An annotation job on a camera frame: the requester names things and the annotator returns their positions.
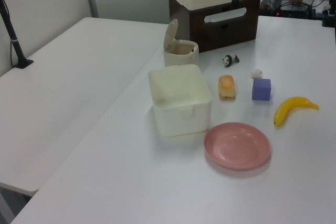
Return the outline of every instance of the box handle cutout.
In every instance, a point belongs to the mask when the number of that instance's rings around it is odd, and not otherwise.
[[[223,12],[223,13],[216,13],[213,15],[209,15],[206,16],[204,18],[204,22],[205,23],[214,23],[214,22],[220,22],[220,21],[224,21],[224,20],[228,20],[228,19],[232,19],[232,18],[238,18],[238,17],[242,17],[245,15],[247,9],[244,8],[240,8],[240,9],[235,9],[235,10],[229,10],[227,12]]]

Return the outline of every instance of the gray floor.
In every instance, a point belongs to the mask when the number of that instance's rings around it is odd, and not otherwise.
[[[10,224],[31,197],[0,187],[0,224]]]

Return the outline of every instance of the yellow banana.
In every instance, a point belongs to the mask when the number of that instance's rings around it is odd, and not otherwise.
[[[286,116],[287,116],[288,112],[291,109],[296,108],[296,107],[311,107],[311,108],[314,108],[316,110],[319,109],[319,107],[316,104],[312,103],[311,101],[309,101],[305,97],[291,97],[291,98],[288,98],[288,99],[284,100],[282,102],[282,104],[280,104],[279,108],[275,112],[275,114],[274,114],[274,125],[275,126],[282,125],[282,123],[286,119]]]

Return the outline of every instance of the pink plate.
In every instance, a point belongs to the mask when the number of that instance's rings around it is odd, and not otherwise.
[[[244,123],[222,123],[205,135],[204,147],[219,165],[247,170],[261,165],[269,156],[270,145],[263,132]]]

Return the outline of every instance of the metal stand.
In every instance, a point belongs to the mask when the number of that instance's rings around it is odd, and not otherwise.
[[[330,9],[327,17],[322,20],[322,26],[324,27],[335,27],[335,11],[336,11],[336,0],[330,0]]]
[[[0,13],[2,16],[2,19],[5,23],[5,26],[7,28],[7,32],[10,37],[10,41],[13,44],[14,50],[16,52],[17,58],[18,58],[18,63],[14,65],[15,68],[26,68],[30,64],[33,63],[32,60],[28,60],[25,58],[21,46],[19,44],[19,41],[17,40],[16,34],[14,32],[14,28],[12,25],[12,22],[10,21],[9,13],[7,12],[6,5],[5,5],[5,0],[0,0]]]

